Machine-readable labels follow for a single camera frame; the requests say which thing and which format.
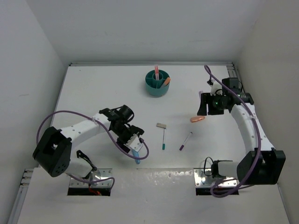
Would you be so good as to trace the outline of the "orange capped grey marker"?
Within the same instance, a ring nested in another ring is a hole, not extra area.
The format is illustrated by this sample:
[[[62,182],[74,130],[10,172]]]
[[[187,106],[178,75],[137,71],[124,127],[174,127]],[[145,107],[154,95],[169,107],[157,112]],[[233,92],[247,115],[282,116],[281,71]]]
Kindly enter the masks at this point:
[[[167,77],[166,80],[163,82],[163,84],[160,86],[160,88],[166,87],[169,84],[170,81],[171,81],[171,78]]]

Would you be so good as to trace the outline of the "blue highlighter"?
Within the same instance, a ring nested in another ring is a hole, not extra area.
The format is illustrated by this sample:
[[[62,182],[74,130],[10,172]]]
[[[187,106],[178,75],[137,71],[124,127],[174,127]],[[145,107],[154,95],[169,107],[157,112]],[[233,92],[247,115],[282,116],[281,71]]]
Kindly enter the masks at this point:
[[[131,150],[132,151],[132,155],[135,157],[135,162],[136,162],[136,164],[138,165],[138,164],[140,164],[140,156],[139,156],[139,152],[137,152],[137,151],[135,151],[135,150]]]

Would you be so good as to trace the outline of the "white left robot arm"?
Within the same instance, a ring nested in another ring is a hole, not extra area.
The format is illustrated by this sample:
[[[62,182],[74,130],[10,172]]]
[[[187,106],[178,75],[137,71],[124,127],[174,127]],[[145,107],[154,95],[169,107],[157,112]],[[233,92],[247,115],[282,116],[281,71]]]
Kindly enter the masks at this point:
[[[84,121],[60,129],[51,126],[42,136],[36,136],[33,159],[51,177],[67,174],[74,180],[88,184],[105,181],[103,175],[98,174],[98,169],[91,159],[80,150],[76,150],[80,144],[101,133],[107,133],[115,146],[137,164],[149,156],[139,155],[142,147],[147,146],[141,138],[144,131],[130,125],[135,114],[128,106],[105,108],[93,117],[81,113],[77,115],[83,117]]]

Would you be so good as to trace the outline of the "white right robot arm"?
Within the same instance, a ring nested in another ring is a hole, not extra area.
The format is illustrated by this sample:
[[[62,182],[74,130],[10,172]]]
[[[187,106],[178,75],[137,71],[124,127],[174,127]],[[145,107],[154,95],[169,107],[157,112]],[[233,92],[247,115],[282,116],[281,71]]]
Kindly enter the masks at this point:
[[[266,137],[256,116],[251,94],[242,92],[237,78],[225,78],[221,84],[214,80],[207,83],[211,91],[201,93],[197,115],[223,115],[228,110],[238,125],[246,153],[240,162],[213,161],[212,177],[228,176],[241,182],[249,173],[245,185],[276,184],[286,156],[282,150],[276,150]]]

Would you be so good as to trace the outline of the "orange highlighter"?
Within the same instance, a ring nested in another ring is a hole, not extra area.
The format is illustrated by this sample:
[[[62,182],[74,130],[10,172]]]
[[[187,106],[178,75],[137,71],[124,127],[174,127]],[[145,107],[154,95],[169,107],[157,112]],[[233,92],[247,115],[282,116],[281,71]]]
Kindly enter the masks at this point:
[[[191,123],[196,123],[205,119],[205,116],[195,116],[190,118]]]

